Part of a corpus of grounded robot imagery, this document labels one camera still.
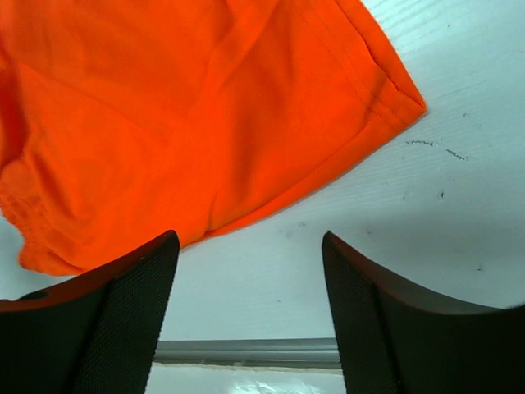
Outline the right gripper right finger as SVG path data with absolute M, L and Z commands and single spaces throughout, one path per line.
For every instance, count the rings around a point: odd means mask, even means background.
M 322 261 L 347 392 L 523 392 L 522 306 L 495 309 L 432 291 L 330 232 Z

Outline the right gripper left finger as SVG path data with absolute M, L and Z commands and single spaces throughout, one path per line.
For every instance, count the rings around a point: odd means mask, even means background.
M 167 231 L 57 285 L 1 302 L 3 393 L 143 393 L 180 242 Z

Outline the orange shorts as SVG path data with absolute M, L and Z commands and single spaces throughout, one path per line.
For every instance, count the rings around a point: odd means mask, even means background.
M 36 272 L 248 226 L 425 110 L 360 1 L 1 4 L 1 210 Z

